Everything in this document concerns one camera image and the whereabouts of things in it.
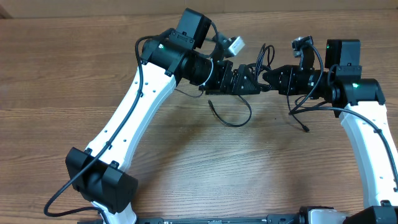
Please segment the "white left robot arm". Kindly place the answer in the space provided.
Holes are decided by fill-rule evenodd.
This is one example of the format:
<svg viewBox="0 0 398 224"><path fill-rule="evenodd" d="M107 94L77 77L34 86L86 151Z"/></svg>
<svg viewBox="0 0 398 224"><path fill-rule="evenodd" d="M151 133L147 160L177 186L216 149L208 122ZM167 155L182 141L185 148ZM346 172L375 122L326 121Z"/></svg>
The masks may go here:
<svg viewBox="0 0 398 224"><path fill-rule="evenodd" d="M84 150L68 153L65 163L72 186L91 202L102 223L136 222L131 200L138 183L127 170L150 121L181 79L212 95L260 92L246 65L233 70L231 57L244 47L240 36L217 33L212 53L200 53L214 27L203 14L186 9L176 28L141 37L135 44L137 72L121 104Z"/></svg>

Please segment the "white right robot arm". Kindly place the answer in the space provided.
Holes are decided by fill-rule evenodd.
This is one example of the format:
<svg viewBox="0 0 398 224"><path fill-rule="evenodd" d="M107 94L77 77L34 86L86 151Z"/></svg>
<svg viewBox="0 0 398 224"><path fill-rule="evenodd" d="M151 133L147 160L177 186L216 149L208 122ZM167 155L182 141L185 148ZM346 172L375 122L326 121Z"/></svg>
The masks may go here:
<svg viewBox="0 0 398 224"><path fill-rule="evenodd" d="M287 223L397 223L397 149L387 120L386 99L379 82L362 78L361 43L329 39L320 70L313 68L319 53L311 37L292 41L298 65L284 65L263 74L279 94L323 98L315 106L297 103L291 115L332 111L344 128L363 186L362 211L347 215L332 207L301 207Z"/></svg>

